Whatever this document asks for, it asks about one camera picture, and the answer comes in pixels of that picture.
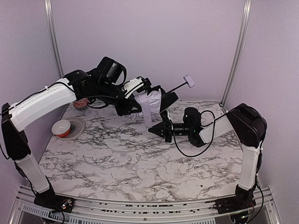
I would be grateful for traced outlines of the lavender folding umbrella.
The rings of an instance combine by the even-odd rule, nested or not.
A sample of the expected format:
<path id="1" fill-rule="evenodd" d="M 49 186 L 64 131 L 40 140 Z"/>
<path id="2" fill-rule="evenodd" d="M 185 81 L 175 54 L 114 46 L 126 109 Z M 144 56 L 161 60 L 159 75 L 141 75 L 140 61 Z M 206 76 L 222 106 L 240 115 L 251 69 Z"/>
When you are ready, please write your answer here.
<path id="1" fill-rule="evenodd" d="M 177 86 L 176 87 L 177 89 L 184 85 L 188 85 L 189 88 L 195 86 L 195 82 L 189 74 L 185 75 L 183 79 L 184 79 L 184 83 Z M 146 128 L 153 127 L 152 118 L 160 114 L 159 113 L 160 97 L 161 97 L 160 93 L 158 91 L 153 91 L 152 87 L 150 87 L 150 89 L 148 90 L 145 90 L 144 93 L 135 96 L 134 98 L 141 105 L 142 111 L 139 113 L 133 113 L 127 115 L 127 117 L 129 119 L 136 119 L 138 117 L 143 118 Z"/>

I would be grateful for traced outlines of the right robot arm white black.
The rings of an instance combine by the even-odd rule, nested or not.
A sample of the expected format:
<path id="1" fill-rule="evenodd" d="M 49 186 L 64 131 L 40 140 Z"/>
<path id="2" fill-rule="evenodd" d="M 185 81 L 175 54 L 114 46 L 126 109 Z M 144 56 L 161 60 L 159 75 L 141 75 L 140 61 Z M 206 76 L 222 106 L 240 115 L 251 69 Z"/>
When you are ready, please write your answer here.
<path id="1" fill-rule="evenodd" d="M 256 188 L 257 175 L 262 162 L 263 142 L 267 131 L 267 122 L 253 107 L 245 103 L 224 112 L 216 117 L 212 111 L 212 122 L 202 124 L 202 112 L 194 107 L 185 108 L 183 121 L 174 123 L 167 112 L 162 114 L 162 122 L 149 128 L 148 131 L 165 140 L 176 141 L 177 136 L 187 136 L 195 147 L 206 146 L 227 133 L 233 132 L 242 149 L 242 169 L 235 196 L 247 200 Z"/>

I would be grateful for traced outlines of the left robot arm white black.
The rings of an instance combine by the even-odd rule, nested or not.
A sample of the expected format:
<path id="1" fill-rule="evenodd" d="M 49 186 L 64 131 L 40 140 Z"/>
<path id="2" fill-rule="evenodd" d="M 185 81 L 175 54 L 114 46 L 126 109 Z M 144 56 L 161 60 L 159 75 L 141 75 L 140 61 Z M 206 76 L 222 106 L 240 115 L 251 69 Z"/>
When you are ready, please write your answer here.
<path id="1" fill-rule="evenodd" d="M 175 91 L 152 86 L 150 80 L 137 77 L 117 84 L 126 68 L 112 58 L 104 57 L 89 72 L 75 70 L 55 83 L 25 99 L 4 104 L 1 110 L 1 130 L 7 155 L 36 190 L 36 198 L 46 203 L 61 200 L 48 178 L 37 164 L 28 146 L 25 128 L 49 112 L 81 99 L 100 100 L 113 105 L 119 116 L 143 115 L 147 126 L 154 114 L 160 114 L 178 100 Z"/>

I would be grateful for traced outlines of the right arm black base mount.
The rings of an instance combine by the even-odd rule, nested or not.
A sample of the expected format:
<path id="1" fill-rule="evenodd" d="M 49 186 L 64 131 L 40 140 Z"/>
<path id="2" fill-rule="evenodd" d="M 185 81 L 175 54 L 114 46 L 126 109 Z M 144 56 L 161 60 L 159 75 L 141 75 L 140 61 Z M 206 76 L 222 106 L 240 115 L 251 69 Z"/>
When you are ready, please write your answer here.
<path id="1" fill-rule="evenodd" d="M 237 196 L 226 197 L 217 199 L 213 208 L 218 211 L 219 214 L 235 212 L 247 208 L 253 208 L 256 206 L 254 199 L 249 199 L 248 201 L 239 200 Z"/>

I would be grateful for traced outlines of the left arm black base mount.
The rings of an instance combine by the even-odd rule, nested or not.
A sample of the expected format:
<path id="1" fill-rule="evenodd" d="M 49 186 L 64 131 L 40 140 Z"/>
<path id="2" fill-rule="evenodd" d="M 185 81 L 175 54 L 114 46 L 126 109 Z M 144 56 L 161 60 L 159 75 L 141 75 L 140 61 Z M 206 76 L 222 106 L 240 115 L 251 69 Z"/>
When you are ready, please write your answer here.
<path id="1" fill-rule="evenodd" d="M 54 209 L 57 211 L 71 213 L 73 206 L 75 204 L 75 200 L 74 200 L 74 198 L 71 198 L 71 197 L 54 196 L 53 198 L 48 198 L 47 200 L 35 198 L 34 204 L 45 207 L 45 208 Z"/>

